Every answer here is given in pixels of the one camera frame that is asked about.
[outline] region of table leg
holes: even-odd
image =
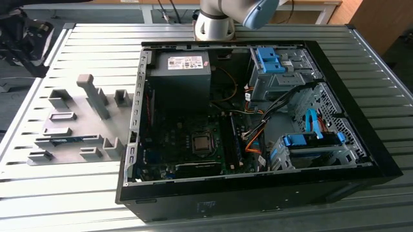
[[[325,9],[320,13],[316,24],[328,24],[329,23],[335,9],[336,9],[336,5],[326,5],[325,6]]]
[[[151,4],[142,4],[141,5],[142,14],[143,14],[143,22],[145,24],[154,24],[153,20],[153,5]]]

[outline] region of motherboard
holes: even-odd
[[[138,175],[151,181],[256,172],[240,141],[245,129],[241,114],[161,118],[149,129]]]

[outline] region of orange wire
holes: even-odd
[[[261,151],[260,151],[260,150],[252,150],[252,149],[249,149],[248,152],[254,152],[254,153],[261,154]]]
[[[253,112],[254,112],[253,110],[249,110],[249,108],[248,108],[248,102],[245,102],[245,111],[249,112],[249,113],[253,113]]]
[[[254,138],[252,139],[252,141],[246,145],[246,148],[245,148],[246,151],[250,149],[250,146],[252,146],[253,142],[256,141],[258,135],[262,133],[262,131],[264,131],[264,128],[258,131],[258,133],[256,134]]]
[[[236,81],[234,77],[232,76],[232,74],[224,68],[221,68],[221,67],[217,67],[217,68],[221,69],[228,74],[228,76],[232,78],[232,80],[234,82],[234,92],[233,92],[233,95],[229,96],[225,99],[212,101],[212,102],[225,102],[225,101],[230,100],[236,96],[236,94],[237,94],[237,86],[238,85],[237,85],[237,81]]]

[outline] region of yellow wire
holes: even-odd
[[[212,102],[225,102],[225,101],[230,100],[237,94],[237,81],[236,81],[234,77],[232,76],[232,74],[224,68],[221,68],[221,67],[217,67],[217,68],[221,69],[228,74],[228,76],[232,78],[232,80],[234,82],[234,93],[233,93],[233,95],[229,96],[225,99],[212,101]]]
[[[254,112],[254,110],[249,110],[249,109],[248,109],[248,102],[245,103],[245,111],[246,111],[248,113],[253,113],[253,112]]]

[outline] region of aluminum extrusion table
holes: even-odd
[[[240,40],[317,40],[404,176],[335,204],[146,225],[115,204],[119,162],[28,166],[50,113],[44,93],[93,73],[98,87],[133,88],[142,41],[193,40],[193,26],[69,24],[0,144],[0,230],[413,230],[413,97],[359,32],[345,26],[237,27]]]

